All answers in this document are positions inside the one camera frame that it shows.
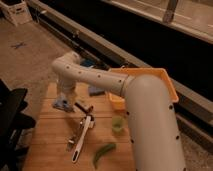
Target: green chili pepper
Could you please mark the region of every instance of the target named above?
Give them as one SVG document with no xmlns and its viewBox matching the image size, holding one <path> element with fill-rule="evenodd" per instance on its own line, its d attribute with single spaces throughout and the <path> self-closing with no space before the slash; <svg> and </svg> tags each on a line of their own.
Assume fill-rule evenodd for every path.
<svg viewBox="0 0 213 171">
<path fill-rule="evenodd" d="M 97 162 L 100 159 L 100 157 L 102 155 L 104 155 L 105 153 L 107 153 L 108 151 L 111 151 L 115 148 L 116 148 L 115 143 L 109 143 L 109 144 L 101 147 L 100 149 L 98 149 L 98 151 L 96 151 L 95 156 L 93 158 L 93 165 L 94 165 L 95 169 L 97 169 Z"/>
</svg>

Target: wooden cutting board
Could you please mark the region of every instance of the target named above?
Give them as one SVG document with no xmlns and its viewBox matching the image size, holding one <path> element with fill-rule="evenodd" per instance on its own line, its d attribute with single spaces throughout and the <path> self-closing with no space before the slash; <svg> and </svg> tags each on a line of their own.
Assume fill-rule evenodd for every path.
<svg viewBox="0 0 213 171">
<path fill-rule="evenodd" d="M 40 117 L 34 130 L 31 145 L 24 163 L 24 171 L 93 171 L 95 152 L 108 142 L 115 142 L 116 150 L 100 158 L 98 171 L 135 171 L 128 125 L 120 134 L 112 132 L 111 117 L 124 112 L 114 112 L 105 95 L 90 97 L 88 85 L 77 84 L 78 98 L 94 106 L 95 127 L 89 129 L 77 163 L 72 163 L 73 150 L 66 151 L 67 141 L 78 128 L 84 114 L 75 108 L 75 113 L 53 109 L 56 84 L 48 86 Z"/>
</svg>

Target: black dot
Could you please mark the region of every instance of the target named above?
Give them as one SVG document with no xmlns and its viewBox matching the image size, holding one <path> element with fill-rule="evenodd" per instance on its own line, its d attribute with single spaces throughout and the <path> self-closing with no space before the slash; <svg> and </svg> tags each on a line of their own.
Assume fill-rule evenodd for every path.
<svg viewBox="0 0 213 171">
<path fill-rule="evenodd" d="M 169 105 L 169 109 L 172 110 L 173 109 L 173 105 Z"/>
</svg>

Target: orange bin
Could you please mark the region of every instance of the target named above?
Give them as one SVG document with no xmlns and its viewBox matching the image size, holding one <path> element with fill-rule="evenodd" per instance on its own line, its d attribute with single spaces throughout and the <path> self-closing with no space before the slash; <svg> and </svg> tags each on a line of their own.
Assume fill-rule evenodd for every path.
<svg viewBox="0 0 213 171">
<path fill-rule="evenodd" d="M 179 101 L 179 98 L 171 82 L 171 79 L 169 78 L 164 68 L 111 68 L 109 71 L 133 75 L 133 76 L 142 75 L 142 74 L 155 75 L 159 77 L 160 79 L 162 79 L 167 85 L 172 102 L 177 103 Z M 114 110 L 125 110 L 125 100 L 123 98 L 116 96 L 112 93 L 108 93 L 108 98 Z"/>
</svg>

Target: floor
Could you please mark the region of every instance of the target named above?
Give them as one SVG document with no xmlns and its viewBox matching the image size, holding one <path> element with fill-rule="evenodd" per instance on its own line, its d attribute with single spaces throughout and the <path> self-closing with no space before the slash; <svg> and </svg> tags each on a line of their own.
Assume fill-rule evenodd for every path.
<svg viewBox="0 0 213 171">
<path fill-rule="evenodd" d="M 14 27 L 4 19 L 0 19 L 0 42 L 0 78 L 11 89 L 28 88 L 25 112 L 37 119 L 47 85 L 55 80 L 51 62 L 70 48 L 35 22 Z M 181 137 L 188 170 L 212 171 L 213 156 L 185 134 Z"/>
</svg>

